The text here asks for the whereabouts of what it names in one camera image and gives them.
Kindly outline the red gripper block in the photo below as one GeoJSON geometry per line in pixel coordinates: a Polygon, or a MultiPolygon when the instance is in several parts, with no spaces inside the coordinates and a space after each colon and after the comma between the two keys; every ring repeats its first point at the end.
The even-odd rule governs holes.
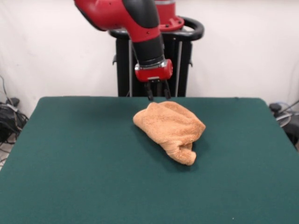
{"type": "Polygon", "coordinates": [[[171,78],[173,74],[173,65],[170,59],[165,59],[161,62],[158,62],[152,66],[140,66],[139,64],[135,65],[135,75],[137,79],[141,82],[146,82],[144,84],[147,97],[149,101],[154,100],[154,96],[151,89],[151,80],[163,80],[164,87],[164,96],[166,99],[171,98],[171,92],[169,89],[168,79],[171,78]]]}

